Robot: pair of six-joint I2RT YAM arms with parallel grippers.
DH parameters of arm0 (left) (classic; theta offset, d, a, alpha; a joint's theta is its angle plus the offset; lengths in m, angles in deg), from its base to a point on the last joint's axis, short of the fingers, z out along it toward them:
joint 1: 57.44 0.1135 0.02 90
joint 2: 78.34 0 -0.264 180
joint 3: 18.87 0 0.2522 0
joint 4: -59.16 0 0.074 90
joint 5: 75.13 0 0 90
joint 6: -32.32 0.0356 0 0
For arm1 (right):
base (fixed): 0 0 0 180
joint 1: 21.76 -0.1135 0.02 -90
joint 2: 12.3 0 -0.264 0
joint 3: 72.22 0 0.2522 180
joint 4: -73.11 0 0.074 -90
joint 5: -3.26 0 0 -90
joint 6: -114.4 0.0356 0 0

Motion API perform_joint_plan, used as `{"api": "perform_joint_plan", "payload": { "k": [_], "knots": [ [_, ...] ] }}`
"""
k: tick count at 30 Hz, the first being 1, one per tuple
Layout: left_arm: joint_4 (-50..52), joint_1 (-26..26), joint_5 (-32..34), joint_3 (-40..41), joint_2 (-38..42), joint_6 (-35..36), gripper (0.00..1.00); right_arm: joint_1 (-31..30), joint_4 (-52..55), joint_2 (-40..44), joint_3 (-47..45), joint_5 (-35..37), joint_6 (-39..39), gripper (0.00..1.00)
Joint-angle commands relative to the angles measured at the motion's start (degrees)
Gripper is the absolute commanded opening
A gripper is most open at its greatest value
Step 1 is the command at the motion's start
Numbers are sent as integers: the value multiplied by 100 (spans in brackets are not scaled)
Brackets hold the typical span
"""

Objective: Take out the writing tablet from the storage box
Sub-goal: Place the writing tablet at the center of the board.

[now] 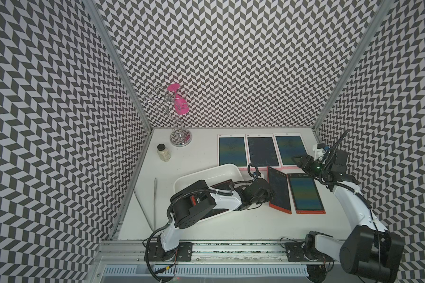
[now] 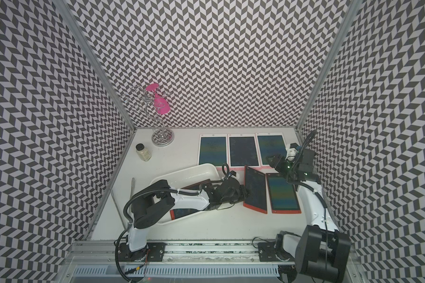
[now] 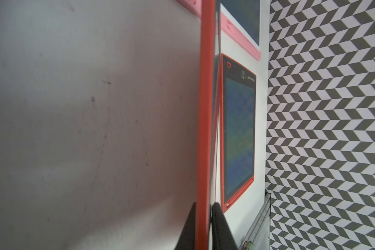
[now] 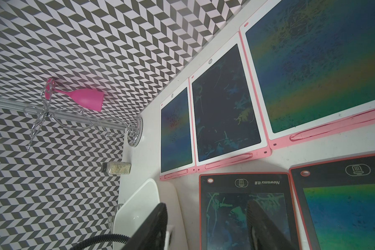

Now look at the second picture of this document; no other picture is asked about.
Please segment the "red writing tablet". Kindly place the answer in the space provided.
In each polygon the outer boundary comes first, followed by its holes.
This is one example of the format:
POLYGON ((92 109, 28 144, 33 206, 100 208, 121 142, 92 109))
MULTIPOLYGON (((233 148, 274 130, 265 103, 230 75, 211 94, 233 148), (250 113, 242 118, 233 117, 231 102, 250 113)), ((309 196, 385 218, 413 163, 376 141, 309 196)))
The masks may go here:
POLYGON ((267 214, 266 175, 261 171, 246 166, 244 168, 244 186, 248 196, 245 198, 243 206, 267 214))
MULTIPOLYGON (((190 186, 185 186, 185 187, 183 187, 183 189, 199 190, 202 183, 210 182, 210 181, 211 181, 211 179, 206 179, 206 180, 200 181, 198 183, 192 184, 190 186)), ((170 216, 171 216, 171 220, 174 221, 176 219, 180 219, 180 218, 192 215, 192 214, 197 213, 197 212, 199 212, 199 210, 196 210, 196 209, 173 209, 173 210, 170 210, 170 216)))
POLYGON ((300 214, 301 207, 293 185, 278 173, 268 173, 266 181, 272 213, 300 214))

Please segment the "white plastic storage box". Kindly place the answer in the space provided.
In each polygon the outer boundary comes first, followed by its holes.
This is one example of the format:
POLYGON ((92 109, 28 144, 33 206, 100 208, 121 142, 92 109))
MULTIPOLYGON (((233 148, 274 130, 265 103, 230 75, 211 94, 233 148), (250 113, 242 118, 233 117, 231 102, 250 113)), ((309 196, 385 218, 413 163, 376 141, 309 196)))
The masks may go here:
MULTIPOLYGON (((156 183, 159 180, 167 180, 170 186, 173 186, 177 189, 181 189, 183 187, 188 187, 188 186, 194 185, 195 183, 200 183, 208 179, 210 180, 220 179, 220 175, 217 171, 217 168, 214 165, 209 163, 189 167, 186 169, 182 169, 176 172, 172 172, 172 173, 168 173, 168 174, 156 177, 150 182, 150 185, 152 185, 153 183, 156 183)), ((164 226, 164 225, 174 224, 184 219, 196 217, 197 215, 201 215, 203 213, 204 212, 196 212, 196 213, 192 213, 191 215, 187 215, 182 218, 172 220, 171 214, 168 212, 155 224, 155 226, 164 226)))

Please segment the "pink writing tablet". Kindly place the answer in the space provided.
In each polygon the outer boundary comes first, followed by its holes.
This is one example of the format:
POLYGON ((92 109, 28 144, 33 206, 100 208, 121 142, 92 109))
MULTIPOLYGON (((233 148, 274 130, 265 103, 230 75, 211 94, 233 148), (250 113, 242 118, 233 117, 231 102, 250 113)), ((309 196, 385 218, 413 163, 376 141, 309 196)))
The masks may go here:
POLYGON ((269 167, 268 157, 280 154, 287 156, 283 133, 256 133, 257 145, 262 167, 269 167))
POLYGON ((228 162, 227 136, 225 134, 201 134, 198 148, 198 165, 212 164, 221 167, 228 162))
POLYGON ((255 134, 228 134, 227 138, 231 167, 260 167, 255 134))

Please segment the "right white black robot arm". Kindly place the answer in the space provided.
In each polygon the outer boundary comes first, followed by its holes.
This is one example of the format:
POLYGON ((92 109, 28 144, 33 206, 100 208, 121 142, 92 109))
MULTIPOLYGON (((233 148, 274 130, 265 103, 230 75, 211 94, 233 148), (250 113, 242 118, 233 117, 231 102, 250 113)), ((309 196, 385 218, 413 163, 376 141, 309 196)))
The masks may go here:
POLYGON ((281 231, 274 250, 281 261, 293 259, 296 272, 329 283, 341 283, 345 278, 351 250, 349 236, 340 232, 328 211, 319 176, 314 172, 315 153, 300 150, 294 156, 269 156, 285 183, 293 186, 304 207, 306 228, 302 235, 281 231))

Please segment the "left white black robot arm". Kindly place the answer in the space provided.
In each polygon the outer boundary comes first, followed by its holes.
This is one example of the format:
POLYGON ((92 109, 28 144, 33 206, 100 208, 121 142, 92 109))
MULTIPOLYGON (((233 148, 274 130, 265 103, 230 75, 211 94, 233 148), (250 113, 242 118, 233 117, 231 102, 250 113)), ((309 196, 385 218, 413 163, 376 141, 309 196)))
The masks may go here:
POLYGON ((234 177, 206 180, 197 189, 178 189, 163 179, 134 194, 126 203, 123 215, 128 221, 126 245, 131 252, 147 246, 151 227, 175 209, 217 210, 223 204, 238 204, 250 196, 249 190, 234 177))

